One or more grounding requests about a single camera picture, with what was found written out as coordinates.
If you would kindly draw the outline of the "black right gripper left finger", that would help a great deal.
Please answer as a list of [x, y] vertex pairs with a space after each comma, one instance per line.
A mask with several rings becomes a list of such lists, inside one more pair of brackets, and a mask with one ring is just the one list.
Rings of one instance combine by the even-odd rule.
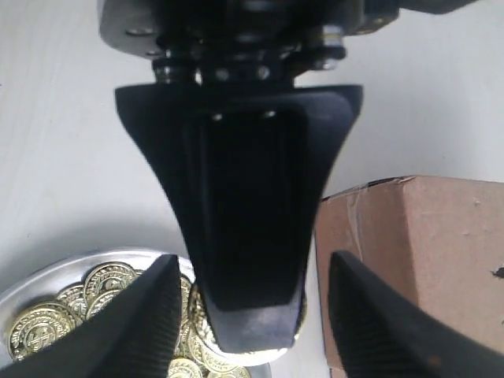
[[161, 255], [103, 310], [3, 377], [165, 377], [178, 339], [180, 266]]

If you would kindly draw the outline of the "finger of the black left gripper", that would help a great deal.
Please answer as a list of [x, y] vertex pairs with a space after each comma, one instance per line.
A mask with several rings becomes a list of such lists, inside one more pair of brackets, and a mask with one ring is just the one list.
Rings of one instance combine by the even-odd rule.
[[317, 209], [362, 88], [152, 83], [115, 100], [176, 215], [218, 346], [291, 347]]

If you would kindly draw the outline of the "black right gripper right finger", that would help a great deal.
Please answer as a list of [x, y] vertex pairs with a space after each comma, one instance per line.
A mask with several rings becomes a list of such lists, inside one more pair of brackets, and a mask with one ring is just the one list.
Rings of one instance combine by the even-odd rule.
[[503, 355], [426, 314], [353, 254], [331, 256], [328, 317], [348, 377], [501, 377]]

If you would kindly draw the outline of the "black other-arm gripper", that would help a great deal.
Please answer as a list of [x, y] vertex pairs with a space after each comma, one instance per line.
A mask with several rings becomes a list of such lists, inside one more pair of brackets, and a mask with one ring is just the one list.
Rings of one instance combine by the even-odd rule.
[[159, 83], [294, 79], [347, 55], [344, 40], [403, 10], [445, 15], [463, 1], [100, 1], [98, 32], [151, 63]]

